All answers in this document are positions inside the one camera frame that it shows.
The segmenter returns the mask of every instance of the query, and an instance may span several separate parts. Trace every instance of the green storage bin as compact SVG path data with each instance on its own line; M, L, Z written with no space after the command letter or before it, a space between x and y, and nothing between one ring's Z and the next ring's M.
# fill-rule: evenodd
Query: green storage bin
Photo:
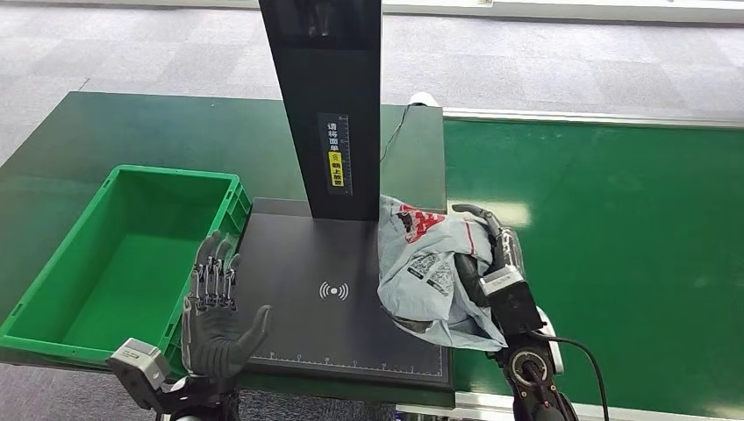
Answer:
M103 366L126 339L165 351L199 244L237 241L250 202L237 175L122 165L0 326L0 346Z

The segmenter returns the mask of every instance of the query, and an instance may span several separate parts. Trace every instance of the gray carpet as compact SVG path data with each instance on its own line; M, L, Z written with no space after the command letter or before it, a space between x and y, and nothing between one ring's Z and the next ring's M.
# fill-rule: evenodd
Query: gray carpet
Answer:
M386 16L383 101L744 120L744 29ZM0 164L70 90L278 98L255 11L0 2ZM246 392L246 419L390 406ZM0 419L146 420L111 375L0 365Z

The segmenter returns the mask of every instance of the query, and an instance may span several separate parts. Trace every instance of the black scanning platform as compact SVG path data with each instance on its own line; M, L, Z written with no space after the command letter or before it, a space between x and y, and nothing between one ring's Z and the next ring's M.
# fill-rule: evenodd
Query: black scanning platform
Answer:
M248 371L452 389L449 351L398 329L377 298L377 223L254 201L240 243L243 323L274 306Z

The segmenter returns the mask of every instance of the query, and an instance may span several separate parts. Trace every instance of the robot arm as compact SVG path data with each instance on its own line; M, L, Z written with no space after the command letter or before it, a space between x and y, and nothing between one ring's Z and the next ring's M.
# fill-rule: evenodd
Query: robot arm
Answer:
M570 401L554 383L554 375L563 372L560 351L548 340L554 337L553 328L525 280L516 232L477 206L458 204L453 210L483 219L489 231L493 263L484 275L477 273L468 255L455 255L454 263L471 301L490 307L491 319L506 339L507 348L486 355L496 361L511 388L516 421L577 421Z
M182 362L190 375L168 384L170 365L161 351L136 339L106 360L134 402L155 410L159 420L240 420L237 377L268 333L270 307L256 312L247 331L240 325L239 256L227 259L229 248L229 240L213 232L197 251L182 314Z

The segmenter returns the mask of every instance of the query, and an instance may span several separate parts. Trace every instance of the red printed logo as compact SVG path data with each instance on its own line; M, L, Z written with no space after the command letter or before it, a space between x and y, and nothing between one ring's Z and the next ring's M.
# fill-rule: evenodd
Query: red printed logo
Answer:
M405 241L409 244L418 241L429 228L444 220L444 215L423 212L408 204L401 204L396 216L405 227Z

